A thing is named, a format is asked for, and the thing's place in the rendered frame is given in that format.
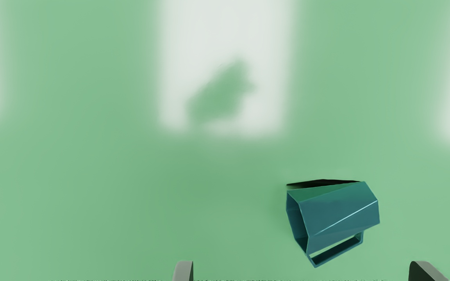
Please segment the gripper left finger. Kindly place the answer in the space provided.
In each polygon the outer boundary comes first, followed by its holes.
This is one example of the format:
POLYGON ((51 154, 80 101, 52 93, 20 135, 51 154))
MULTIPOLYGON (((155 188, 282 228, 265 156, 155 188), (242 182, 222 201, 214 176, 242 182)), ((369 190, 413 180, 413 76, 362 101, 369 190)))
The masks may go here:
POLYGON ((173 272, 173 281, 194 281, 192 260, 177 262, 173 272))

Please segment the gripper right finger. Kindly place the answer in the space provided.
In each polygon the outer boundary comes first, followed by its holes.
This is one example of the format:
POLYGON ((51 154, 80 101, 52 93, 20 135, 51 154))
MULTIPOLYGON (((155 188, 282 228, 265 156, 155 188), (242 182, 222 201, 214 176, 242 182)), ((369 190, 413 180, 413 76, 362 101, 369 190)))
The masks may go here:
POLYGON ((413 260, 409 265, 409 281, 450 281, 450 280, 428 261, 413 260))

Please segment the teal faceted mug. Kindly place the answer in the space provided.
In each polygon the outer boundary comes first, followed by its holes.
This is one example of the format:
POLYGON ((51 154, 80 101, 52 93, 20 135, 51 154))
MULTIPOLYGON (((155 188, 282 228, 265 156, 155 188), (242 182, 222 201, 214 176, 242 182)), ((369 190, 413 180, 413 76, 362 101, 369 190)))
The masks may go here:
POLYGON ((379 202, 358 180, 308 180, 286 185, 286 215, 293 238, 313 267, 364 242, 380 223, 379 202))

